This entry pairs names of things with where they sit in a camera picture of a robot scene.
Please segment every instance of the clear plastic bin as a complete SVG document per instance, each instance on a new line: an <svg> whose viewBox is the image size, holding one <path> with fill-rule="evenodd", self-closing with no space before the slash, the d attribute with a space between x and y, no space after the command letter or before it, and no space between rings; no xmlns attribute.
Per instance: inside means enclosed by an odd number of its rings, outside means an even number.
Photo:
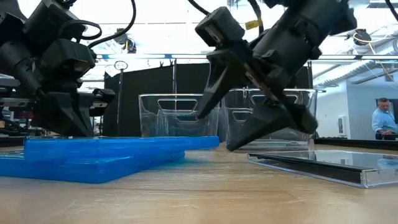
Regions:
<svg viewBox="0 0 398 224"><path fill-rule="evenodd" d="M286 89L285 94L292 102L307 105L315 115L316 90ZM245 120L251 115L254 105L262 103L266 97L259 89L232 89L224 97L222 110L225 113L227 124L227 144L236 136ZM242 151L280 151L306 150L310 145L311 134L305 134L290 128L285 128L263 136L243 147Z"/></svg>
<svg viewBox="0 0 398 224"><path fill-rule="evenodd" d="M142 137L216 136L217 106L204 119L197 119L201 94L139 95Z"/></svg>

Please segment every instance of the blue plastic case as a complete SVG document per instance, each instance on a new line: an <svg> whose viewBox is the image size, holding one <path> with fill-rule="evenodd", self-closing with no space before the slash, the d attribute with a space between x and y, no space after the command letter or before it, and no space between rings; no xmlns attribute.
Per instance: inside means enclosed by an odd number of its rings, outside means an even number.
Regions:
<svg viewBox="0 0 398 224"><path fill-rule="evenodd" d="M23 151L0 154L0 175L45 180L102 184L126 175L184 158L185 152L164 150L129 157L69 158L63 161L32 162Z"/></svg>
<svg viewBox="0 0 398 224"><path fill-rule="evenodd" d="M176 138L26 138L24 158L27 161L52 161L73 157L124 157L163 151L164 146L176 150L214 149L218 136Z"/></svg>

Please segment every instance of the wall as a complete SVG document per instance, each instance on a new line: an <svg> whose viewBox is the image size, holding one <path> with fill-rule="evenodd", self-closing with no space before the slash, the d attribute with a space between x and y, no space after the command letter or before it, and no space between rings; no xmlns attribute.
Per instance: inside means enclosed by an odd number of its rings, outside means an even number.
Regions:
<svg viewBox="0 0 398 224"><path fill-rule="evenodd" d="M375 99L397 99L398 90L390 86L348 85L349 126L352 139L374 140L372 114L376 109Z"/></svg>
<svg viewBox="0 0 398 224"><path fill-rule="evenodd" d="M346 136L338 132L338 118L346 116L346 124L349 124L348 97L346 83L340 83L338 87L326 88L326 93L318 94L317 129L319 137L347 137L350 138L350 128L346 125Z"/></svg>

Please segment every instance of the black panel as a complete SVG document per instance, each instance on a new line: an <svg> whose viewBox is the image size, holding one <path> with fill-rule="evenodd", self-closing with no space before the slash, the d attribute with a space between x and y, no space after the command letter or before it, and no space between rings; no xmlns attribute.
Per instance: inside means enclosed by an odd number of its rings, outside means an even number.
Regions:
<svg viewBox="0 0 398 224"><path fill-rule="evenodd" d="M0 147L23 146L25 137L1 137Z"/></svg>
<svg viewBox="0 0 398 224"><path fill-rule="evenodd" d="M209 63L177 64L177 93L202 94L210 73Z"/></svg>
<svg viewBox="0 0 398 224"><path fill-rule="evenodd" d="M312 85L312 69L310 67L302 67L296 75L292 77L287 88L311 89Z"/></svg>
<svg viewBox="0 0 398 224"><path fill-rule="evenodd" d="M105 80L105 88L115 91L116 97L104 115L104 135L116 136L118 114L118 81L120 74ZM120 136L141 136L138 96L146 93L172 93L173 68L151 68L123 75Z"/></svg>

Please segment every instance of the table surface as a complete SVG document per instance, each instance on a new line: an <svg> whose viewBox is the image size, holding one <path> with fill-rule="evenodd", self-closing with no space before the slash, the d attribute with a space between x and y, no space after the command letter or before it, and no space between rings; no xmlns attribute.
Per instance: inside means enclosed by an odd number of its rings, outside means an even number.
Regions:
<svg viewBox="0 0 398 224"><path fill-rule="evenodd" d="M245 154L222 148L188 152L182 162L100 185L0 177L0 200L1 224L375 224L398 218L397 187L359 189L314 179L249 164Z"/></svg>

